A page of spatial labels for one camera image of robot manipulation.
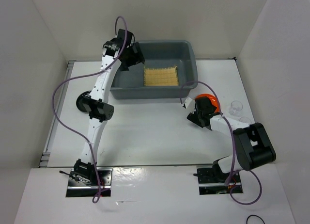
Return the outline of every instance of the gray plastic bin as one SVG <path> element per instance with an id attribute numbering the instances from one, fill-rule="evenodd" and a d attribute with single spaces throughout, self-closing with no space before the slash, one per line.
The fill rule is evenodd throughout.
<path id="1" fill-rule="evenodd" d="M 179 86 L 144 86 L 144 65 L 131 66 L 129 71 L 118 70 L 111 87 L 115 99 L 178 98 L 181 86 L 197 80 L 194 52 L 188 41 L 139 41 L 148 68 L 178 66 Z M 186 97 L 196 83 L 182 89 Z"/>

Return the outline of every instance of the white tabletop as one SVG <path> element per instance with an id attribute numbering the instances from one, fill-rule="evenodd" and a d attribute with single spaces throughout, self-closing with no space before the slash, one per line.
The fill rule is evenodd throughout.
<path id="1" fill-rule="evenodd" d="M 234 60 L 197 60 L 198 78 L 217 93 L 223 112 L 234 100 L 243 104 L 241 116 L 253 116 Z M 75 62 L 71 77 L 94 73 L 100 62 Z M 60 118 L 68 126 L 87 134 L 88 115 L 76 108 L 76 98 L 90 90 L 96 77 L 69 82 Z M 198 85 L 191 98 L 210 93 Z M 200 128 L 186 119 L 188 112 L 178 99 L 115 100 L 115 113 L 104 129 L 98 150 L 99 166 L 207 164 L 232 153 L 231 139 Z M 84 140 L 61 125 L 54 125 L 48 150 L 49 167 L 73 166 Z"/>
<path id="2" fill-rule="evenodd" d="M 254 170 L 263 194 L 251 206 L 236 204 L 228 194 L 199 195 L 196 166 L 114 168 L 111 197 L 97 204 L 91 197 L 66 198 L 68 178 L 58 171 L 31 170 L 15 224 L 244 224 L 251 214 L 266 224 L 295 223 L 273 164 Z M 257 181 L 248 172 L 240 177 L 244 193 L 235 197 L 250 202 L 258 194 Z"/>

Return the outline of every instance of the metal frame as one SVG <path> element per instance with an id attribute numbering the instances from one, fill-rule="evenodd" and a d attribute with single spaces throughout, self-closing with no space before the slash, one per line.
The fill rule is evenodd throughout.
<path id="1" fill-rule="evenodd" d="M 67 71 L 66 71 L 66 74 L 64 76 L 64 80 L 66 80 L 68 77 L 71 76 L 72 69 L 73 69 L 73 66 L 74 66 L 74 62 L 75 61 L 69 61 L 68 62 L 67 69 L 66 69 Z M 58 98 L 58 101 L 57 101 L 57 105 L 56 105 L 56 113 L 57 113 L 57 115 L 59 115 L 62 112 L 62 106 L 63 106 L 64 98 L 65 98 L 64 94 L 66 94 L 66 92 L 67 92 L 68 85 L 69 85 L 69 83 L 66 83 L 64 86 L 62 86 L 62 88 L 60 90 L 60 95 L 59 95 L 59 98 Z M 43 153 L 50 153 L 49 150 L 48 150 L 48 145 L 49 145 L 49 141 L 50 141 L 51 135 L 54 133 L 54 130 L 55 130 L 54 129 L 55 121 L 56 121 L 56 118 L 53 116 L 52 124 L 51 124 L 51 127 L 50 127 L 48 135 L 47 135 L 47 139 L 46 139 L 46 143 L 45 143 L 45 146 L 44 146 Z"/>

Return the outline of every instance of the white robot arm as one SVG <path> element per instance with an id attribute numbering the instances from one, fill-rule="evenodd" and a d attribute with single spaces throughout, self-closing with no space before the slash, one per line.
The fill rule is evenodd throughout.
<path id="1" fill-rule="evenodd" d="M 112 56 L 108 56 L 108 55 L 102 56 L 101 70 L 105 68 L 107 65 L 111 64 L 113 61 L 114 59 Z M 97 100 L 97 101 L 101 100 L 103 103 L 108 104 L 111 85 L 115 77 L 116 71 L 118 70 L 120 66 L 121 66 L 121 61 L 116 60 L 116 62 L 106 72 L 100 74 L 100 76 L 97 78 L 97 81 L 92 91 L 89 94 L 89 96 L 93 100 Z M 113 112 L 114 112 L 114 109 L 109 110 L 109 114 L 113 114 Z M 97 152 L 99 148 L 101 135 L 107 122 L 108 122 L 107 120 L 101 121 L 97 118 L 89 119 L 87 138 L 92 143 L 95 159 L 97 159 Z M 93 163 L 91 150 L 87 142 L 85 142 L 84 144 L 84 149 L 82 151 L 80 159 L 84 163 L 91 163 L 91 164 Z"/>
<path id="2" fill-rule="evenodd" d="M 187 98 L 183 107 L 190 110 L 187 119 L 191 122 L 234 138 L 237 156 L 235 171 L 249 171 L 276 160 L 276 153 L 262 124 L 249 125 L 226 117 L 232 127 L 231 133 L 227 122 L 220 113 L 215 112 L 217 108 L 208 97 Z M 222 174 L 229 173 L 232 160 L 233 155 L 218 159 L 213 167 L 217 167 Z"/>
<path id="3" fill-rule="evenodd" d="M 92 145 L 95 160 L 97 160 L 103 129 L 114 113 L 114 107 L 108 102 L 109 92 L 117 70 L 128 70 L 129 66 L 144 63 L 145 61 L 139 43 L 131 43 L 133 33 L 127 31 L 126 42 L 124 42 L 124 36 L 125 30 L 120 29 L 117 37 L 103 45 L 100 71 L 105 70 L 105 72 L 98 76 L 93 89 L 90 92 L 81 94 L 77 100 L 77 108 L 89 114 L 87 138 Z M 118 57 L 119 51 L 124 44 L 125 48 Z M 93 180 L 95 177 L 95 164 L 89 143 L 85 142 L 82 154 L 74 165 L 74 172 L 85 179 Z"/>

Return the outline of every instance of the transparent cup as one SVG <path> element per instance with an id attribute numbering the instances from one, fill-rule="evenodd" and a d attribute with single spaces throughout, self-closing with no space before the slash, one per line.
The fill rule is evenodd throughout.
<path id="1" fill-rule="evenodd" d="M 252 121 L 250 120 L 250 118 L 243 116 L 239 119 L 240 122 L 246 123 L 246 124 L 252 124 Z"/>
<path id="2" fill-rule="evenodd" d="M 242 103 L 238 100 L 235 100 L 231 103 L 228 113 L 232 116 L 239 116 L 242 109 L 243 109 Z"/>

